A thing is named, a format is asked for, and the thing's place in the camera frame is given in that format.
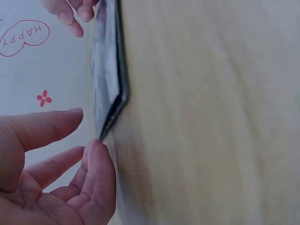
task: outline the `hand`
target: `hand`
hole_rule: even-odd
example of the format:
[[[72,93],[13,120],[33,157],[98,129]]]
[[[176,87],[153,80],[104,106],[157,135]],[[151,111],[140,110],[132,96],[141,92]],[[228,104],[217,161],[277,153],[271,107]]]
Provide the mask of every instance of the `hand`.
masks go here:
[[[0,117],[0,224],[106,225],[115,210],[116,180],[107,147],[92,140],[24,169],[25,152],[77,129],[82,109]],[[43,189],[75,163],[66,187]]]
[[[71,34],[81,38],[83,28],[74,18],[72,8],[78,13],[82,21],[89,22],[94,18],[93,6],[99,0],[41,0],[41,2],[49,13],[57,16],[58,20],[68,28]]]

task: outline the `light wood grain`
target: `light wood grain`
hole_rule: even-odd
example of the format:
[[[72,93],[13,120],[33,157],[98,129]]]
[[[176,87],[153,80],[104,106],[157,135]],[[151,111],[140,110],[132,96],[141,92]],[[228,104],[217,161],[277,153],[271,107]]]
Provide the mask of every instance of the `light wood grain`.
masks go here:
[[[300,223],[300,3],[123,0],[106,138],[124,225]]]

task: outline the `pink heart outline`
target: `pink heart outline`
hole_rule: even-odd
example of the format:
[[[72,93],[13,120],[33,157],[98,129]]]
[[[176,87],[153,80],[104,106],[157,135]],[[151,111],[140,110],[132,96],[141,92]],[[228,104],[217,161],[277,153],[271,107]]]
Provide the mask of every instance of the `pink heart outline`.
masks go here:
[[[5,37],[5,35],[6,35],[12,28],[14,28],[14,27],[15,27],[16,25],[18,25],[19,23],[25,22],[25,21],[38,22],[38,23],[44,24],[44,25],[47,27],[47,29],[48,29],[48,36],[45,38],[45,40],[44,40],[42,43],[39,43],[39,44],[36,44],[36,45],[31,45],[31,44],[28,44],[26,41],[24,41],[22,47],[20,48],[20,50],[17,51],[16,53],[14,53],[13,55],[4,55],[4,54],[2,54],[1,52],[0,52],[0,55],[2,55],[2,56],[4,56],[4,57],[12,57],[12,56],[15,56],[16,54],[18,54],[18,53],[24,48],[25,45],[27,45],[27,46],[39,46],[39,45],[42,45],[43,43],[45,43],[45,41],[49,38],[49,36],[50,36],[50,27],[49,27],[46,23],[44,23],[44,22],[42,22],[42,21],[39,21],[39,20],[20,20],[20,21],[17,22],[15,25],[13,25],[11,28],[9,28],[9,29],[2,35],[2,37],[1,37],[1,39],[0,39],[0,42],[2,41],[2,39]]]

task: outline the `finger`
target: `finger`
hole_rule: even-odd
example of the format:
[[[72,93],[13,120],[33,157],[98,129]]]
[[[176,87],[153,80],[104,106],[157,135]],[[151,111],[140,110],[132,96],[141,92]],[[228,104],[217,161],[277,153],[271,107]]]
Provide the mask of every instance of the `finger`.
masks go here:
[[[10,127],[26,152],[63,139],[78,128],[82,119],[83,110],[77,108],[0,117],[0,124]]]
[[[41,2],[48,12],[58,16],[64,25],[68,26],[73,22],[73,10],[65,0],[41,0]]]
[[[99,2],[99,0],[83,0],[83,5],[84,6],[95,6],[95,5],[97,5],[98,2]]]
[[[69,201],[71,198],[74,198],[75,196],[80,194],[86,177],[86,173],[86,170],[79,168],[68,186],[59,187],[58,189],[50,192],[50,194],[63,200],[64,202]]]
[[[74,19],[73,22],[67,26],[67,29],[75,37],[82,38],[84,35],[83,28],[76,19]]]
[[[57,16],[71,34],[79,38],[83,36],[83,29],[74,18],[73,10],[68,2],[65,0],[41,0],[41,2],[49,13]]]
[[[69,0],[69,3],[78,13],[82,21],[89,22],[94,18],[93,7],[83,5],[83,0]]]
[[[108,149],[98,140],[91,141],[84,150],[87,174],[79,196],[68,201],[79,210],[85,224],[108,223],[115,210],[116,177]],[[80,188],[81,183],[74,183]]]
[[[26,168],[25,172],[29,173],[42,189],[45,189],[82,159],[83,150],[83,146],[71,148]]]

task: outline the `red flower print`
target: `red flower print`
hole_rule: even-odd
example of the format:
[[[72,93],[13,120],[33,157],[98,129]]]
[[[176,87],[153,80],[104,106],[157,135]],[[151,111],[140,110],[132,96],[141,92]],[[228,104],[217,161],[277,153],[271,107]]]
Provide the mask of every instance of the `red flower print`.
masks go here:
[[[47,97],[47,90],[43,91],[43,96],[38,95],[37,99],[41,101],[40,106],[43,107],[45,105],[45,102],[51,103],[52,99],[50,97]]]

